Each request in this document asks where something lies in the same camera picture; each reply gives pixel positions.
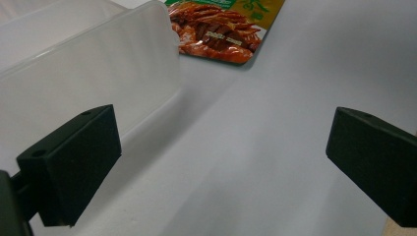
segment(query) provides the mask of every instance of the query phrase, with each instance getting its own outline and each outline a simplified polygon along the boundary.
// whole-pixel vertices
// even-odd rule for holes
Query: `screw hole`
[[[41,149],[41,150],[37,150],[34,153],[32,153],[31,156],[33,156],[33,157],[40,157],[40,156],[42,156],[45,153],[46,153],[46,150],[45,149]]]

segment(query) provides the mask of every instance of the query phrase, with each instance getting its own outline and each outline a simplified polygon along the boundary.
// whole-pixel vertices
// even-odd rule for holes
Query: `white plastic container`
[[[178,40],[162,3],[126,10],[92,2],[60,1],[0,27],[0,41],[8,42],[0,44],[2,55],[11,47],[25,49],[14,59],[17,65],[0,72],[0,166],[11,175],[18,171],[19,153],[77,114],[113,104],[123,138],[180,86]],[[72,12],[74,4],[89,6],[85,15],[92,18],[81,19]],[[44,44],[22,38],[31,30],[52,30],[36,35],[55,35],[50,41],[59,42],[34,53]]]

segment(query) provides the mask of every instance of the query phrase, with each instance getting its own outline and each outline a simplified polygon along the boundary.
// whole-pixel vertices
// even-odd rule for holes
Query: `red and green package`
[[[245,63],[262,43],[284,0],[168,0],[183,54]]]

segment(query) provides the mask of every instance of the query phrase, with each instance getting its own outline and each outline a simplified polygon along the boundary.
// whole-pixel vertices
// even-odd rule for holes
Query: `white table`
[[[381,235],[386,215],[325,150],[337,106],[417,130],[416,12],[414,0],[287,0],[251,63],[180,56],[182,89],[125,144],[78,224],[36,216],[34,232]]]

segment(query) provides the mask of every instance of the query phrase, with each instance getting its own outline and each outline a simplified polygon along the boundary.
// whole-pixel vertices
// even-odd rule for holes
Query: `food package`
[[[260,47],[284,0],[168,0],[183,54],[243,64]]]

